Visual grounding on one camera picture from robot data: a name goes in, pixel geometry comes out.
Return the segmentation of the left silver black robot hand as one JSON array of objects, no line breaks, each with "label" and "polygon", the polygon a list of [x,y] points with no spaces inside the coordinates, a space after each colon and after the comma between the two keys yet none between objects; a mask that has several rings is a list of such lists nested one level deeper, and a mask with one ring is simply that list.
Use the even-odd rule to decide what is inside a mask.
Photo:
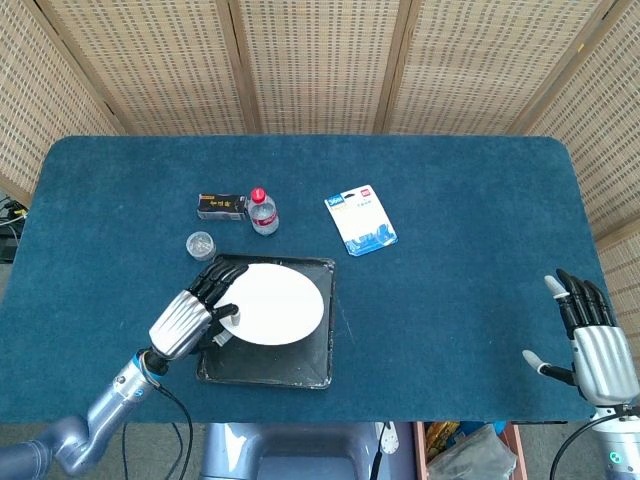
[{"label": "left silver black robot hand", "polygon": [[190,354],[211,325],[240,318],[240,308],[227,301],[219,305],[233,283],[247,273],[247,263],[218,257],[207,265],[166,307],[149,330],[155,355],[167,361]]}]

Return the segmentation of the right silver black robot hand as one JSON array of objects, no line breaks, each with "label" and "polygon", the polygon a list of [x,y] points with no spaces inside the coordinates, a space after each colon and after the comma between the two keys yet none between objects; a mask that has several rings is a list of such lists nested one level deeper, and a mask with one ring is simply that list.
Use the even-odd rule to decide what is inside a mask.
[{"label": "right silver black robot hand", "polygon": [[577,388],[595,407],[632,404],[639,397],[639,380],[627,337],[604,293],[562,269],[544,281],[559,308],[572,367],[555,366],[531,350],[522,352],[524,360],[538,374]]}]

